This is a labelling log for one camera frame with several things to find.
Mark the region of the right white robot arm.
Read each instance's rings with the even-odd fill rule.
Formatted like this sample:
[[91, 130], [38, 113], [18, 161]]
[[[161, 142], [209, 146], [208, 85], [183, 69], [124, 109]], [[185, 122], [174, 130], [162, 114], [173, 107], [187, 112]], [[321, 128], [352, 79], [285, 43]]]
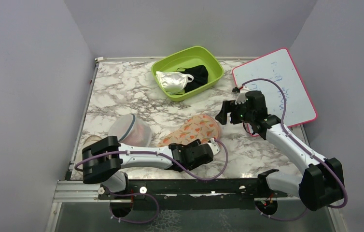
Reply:
[[325, 206], [334, 208], [339, 200], [344, 201], [341, 207], [347, 203], [341, 162], [314, 151], [294, 136], [281, 119], [269, 114], [261, 91], [240, 93], [235, 100], [223, 101], [215, 119], [222, 125], [249, 124], [254, 133], [278, 148], [301, 172], [302, 176], [280, 171], [259, 175], [259, 195], [267, 197], [275, 190], [285, 192], [299, 198], [311, 211]]

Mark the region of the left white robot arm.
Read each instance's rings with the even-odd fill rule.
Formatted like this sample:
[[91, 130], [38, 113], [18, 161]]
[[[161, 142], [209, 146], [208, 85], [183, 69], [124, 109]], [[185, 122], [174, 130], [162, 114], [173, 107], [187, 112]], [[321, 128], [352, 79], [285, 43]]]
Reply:
[[214, 139], [201, 143], [199, 139], [187, 144], [172, 143], [163, 147], [138, 147], [120, 143], [108, 136], [82, 149], [82, 161], [75, 170], [83, 173], [83, 183], [103, 184], [116, 198], [129, 192], [125, 168], [157, 168], [177, 172], [191, 171], [213, 161], [221, 151]]

